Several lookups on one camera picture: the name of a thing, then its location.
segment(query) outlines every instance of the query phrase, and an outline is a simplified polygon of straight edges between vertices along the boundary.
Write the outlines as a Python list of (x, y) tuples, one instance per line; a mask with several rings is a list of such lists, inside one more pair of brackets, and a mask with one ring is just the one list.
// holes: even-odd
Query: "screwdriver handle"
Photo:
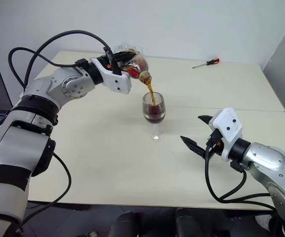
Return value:
[(207, 61), (206, 65), (212, 65), (212, 64), (217, 64), (217, 63), (219, 63), (219, 58), (214, 58), (211, 61)]

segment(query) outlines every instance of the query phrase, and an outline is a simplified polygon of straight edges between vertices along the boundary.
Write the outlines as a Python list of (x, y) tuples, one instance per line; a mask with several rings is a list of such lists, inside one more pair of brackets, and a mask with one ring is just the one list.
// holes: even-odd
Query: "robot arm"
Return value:
[[(250, 143), (242, 139), (242, 124), (232, 108), (217, 112), (214, 117), (199, 116), (217, 134), (209, 156), (217, 153), (236, 171), (248, 171), (269, 192), (285, 228), (285, 151)], [(195, 153), (205, 157), (205, 150), (189, 138), (182, 137)]]
[[(133, 52), (120, 52), (116, 60), (130, 60)], [(107, 56), (78, 60), (75, 68), (58, 68), (48, 77), (32, 81), (19, 104), (0, 126), (0, 236), (9, 235), (23, 221), (29, 180), (44, 172), (55, 149), (50, 139), (63, 105), (85, 96), (97, 84), (128, 94), (127, 72), (113, 74)]]

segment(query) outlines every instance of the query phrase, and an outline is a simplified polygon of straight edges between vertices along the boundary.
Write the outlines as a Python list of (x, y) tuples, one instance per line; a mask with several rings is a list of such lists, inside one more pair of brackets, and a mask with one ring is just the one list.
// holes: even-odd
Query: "white wall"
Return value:
[[(21, 92), (8, 68), (10, 49), (38, 48), (49, 37), (83, 29), (111, 47), (143, 47), (145, 55), (259, 63), (265, 66), (285, 34), (285, 0), (0, 0), (0, 69), (13, 102)], [(102, 51), (86, 36), (68, 36), (43, 53)], [(20, 75), (29, 53), (15, 57)], [(44, 67), (39, 61), (32, 78)]]

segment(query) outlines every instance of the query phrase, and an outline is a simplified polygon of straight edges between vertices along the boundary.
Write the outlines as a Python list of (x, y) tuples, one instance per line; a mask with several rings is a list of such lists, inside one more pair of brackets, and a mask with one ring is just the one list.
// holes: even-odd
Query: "wine glass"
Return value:
[(147, 93), (142, 98), (142, 112), (145, 119), (152, 124), (153, 133), (150, 138), (153, 141), (161, 141), (164, 138), (159, 132), (159, 123), (166, 115), (163, 96), (158, 92), (153, 92), (155, 103), (152, 102), (151, 93)]

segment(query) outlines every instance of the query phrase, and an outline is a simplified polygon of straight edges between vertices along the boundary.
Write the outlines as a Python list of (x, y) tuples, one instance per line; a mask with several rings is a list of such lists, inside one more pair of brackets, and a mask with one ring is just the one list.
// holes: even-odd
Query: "table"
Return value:
[[(71, 63), (82, 55), (87, 57), (98, 54), (60, 52), (54, 62)], [(177, 90), (174, 76), (169, 78), (166, 73), (166, 77), (160, 77), (161, 73), (157, 71), (169, 61), (171, 65), (179, 65), (179, 70), (184, 64), (188, 70), (190, 66), (199, 63), (148, 58), (154, 87), (164, 95), (167, 109), (166, 118), (160, 124), (166, 136), (161, 142), (153, 142), (148, 137), (151, 125), (142, 115), (142, 96), (146, 87), (138, 81), (133, 82), (129, 95), (114, 93), (98, 85), (86, 97), (71, 101), (60, 110), (59, 123), (51, 138), (56, 141), (55, 151), (64, 160), (72, 176), (71, 190), (60, 202), (264, 209), (255, 205), (216, 202), (205, 183), (204, 161), (192, 153), (179, 137), (190, 137), (204, 146), (211, 130), (197, 116), (214, 115), (218, 111), (216, 108), (234, 106), (239, 108), (237, 113), (244, 125), (244, 139), (285, 150), (285, 112), (266, 79), (257, 81), (253, 77), (255, 75), (262, 79), (263, 74), (255, 65), (220, 63), (202, 67), (197, 72), (183, 73), (187, 83), (184, 83), (184, 90), (182, 87)], [(52, 73), (54, 69), (48, 65), (39, 77)], [(234, 80), (237, 75), (249, 77), (249, 72), (250, 83), (241, 79), (238, 79), (240, 82), (231, 83), (230, 80)], [(208, 87), (205, 74), (217, 83), (224, 79), (221, 75), (226, 73), (227, 83), (219, 83), (225, 96), (219, 98), (217, 86)], [(198, 88), (188, 86), (192, 82), (192, 75), (198, 80), (195, 84), (201, 85)], [(249, 95), (251, 100), (248, 100), (247, 90), (241, 91), (242, 96), (235, 90), (243, 84), (253, 91)], [(214, 93), (208, 93), (207, 99), (197, 100), (207, 95), (207, 88)], [(235, 187), (242, 178), (229, 165), (229, 162), (223, 162), (218, 156), (214, 156), (210, 163), (211, 183), (218, 195)], [(52, 159), (47, 171), (31, 179), (29, 200), (52, 201), (66, 186), (64, 169)], [(245, 186), (234, 197), (265, 191), (261, 184), (248, 175)], [(269, 197), (257, 200), (272, 204)]]

